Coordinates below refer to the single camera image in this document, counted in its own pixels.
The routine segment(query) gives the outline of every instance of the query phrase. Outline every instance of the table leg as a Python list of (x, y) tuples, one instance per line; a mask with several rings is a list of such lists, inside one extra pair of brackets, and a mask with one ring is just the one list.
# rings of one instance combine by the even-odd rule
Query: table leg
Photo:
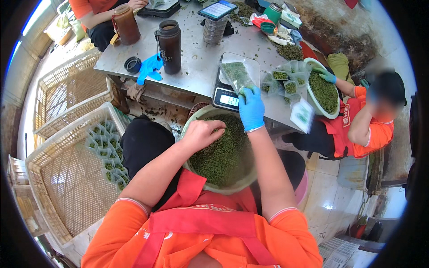
[(127, 99), (125, 94), (121, 91), (122, 81), (119, 76), (116, 75), (108, 75), (108, 77), (114, 82), (112, 85), (113, 91), (113, 100), (112, 105), (118, 108), (124, 114), (130, 113), (130, 108), (128, 107)]

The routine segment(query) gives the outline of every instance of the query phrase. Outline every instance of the plastic crate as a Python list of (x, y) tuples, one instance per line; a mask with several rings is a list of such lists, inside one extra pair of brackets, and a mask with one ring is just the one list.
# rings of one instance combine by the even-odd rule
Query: plastic crate
[(113, 100), (112, 85), (94, 65), (101, 56), (91, 49), (39, 80), (33, 133), (49, 138), (81, 116)]
[(33, 237), (49, 232), (29, 185), (12, 186), (19, 212)]
[(25, 160), (36, 202), (62, 247), (104, 217), (118, 197), (116, 186), (103, 179), (102, 161), (84, 146), (89, 126), (105, 117), (122, 136), (128, 117), (106, 102), (55, 133)]
[(24, 161), (9, 155), (8, 169), (12, 185), (29, 185)]

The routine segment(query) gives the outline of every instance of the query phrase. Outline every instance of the hand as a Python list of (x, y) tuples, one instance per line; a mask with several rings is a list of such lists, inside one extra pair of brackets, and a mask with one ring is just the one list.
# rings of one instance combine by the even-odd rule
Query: hand
[(265, 106), (261, 100), (261, 90), (244, 88), (239, 94), (239, 111), (244, 130), (248, 131), (264, 125)]
[(141, 7), (145, 7), (148, 4), (148, 0), (129, 0), (128, 5), (132, 9), (138, 9)]
[(316, 72), (320, 72), (319, 76), (328, 81), (329, 83), (335, 84), (335, 82), (337, 82), (337, 77), (332, 73), (326, 71), (325, 69), (315, 67), (313, 68), (313, 70)]
[(225, 123), (220, 120), (192, 121), (181, 142), (194, 154), (220, 138), (225, 133), (225, 127)]
[(362, 86), (364, 86), (366, 88), (366, 90), (368, 90), (369, 84), (368, 84), (368, 81), (366, 79), (360, 80), (360, 84)]

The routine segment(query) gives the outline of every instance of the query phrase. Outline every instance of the black cap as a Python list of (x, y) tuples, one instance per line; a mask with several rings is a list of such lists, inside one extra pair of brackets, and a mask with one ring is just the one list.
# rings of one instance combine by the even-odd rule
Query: black cap
[(371, 84), (371, 90), (380, 97), (390, 101), (393, 105), (407, 105), (405, 86), (397, 72), (383, 72)]

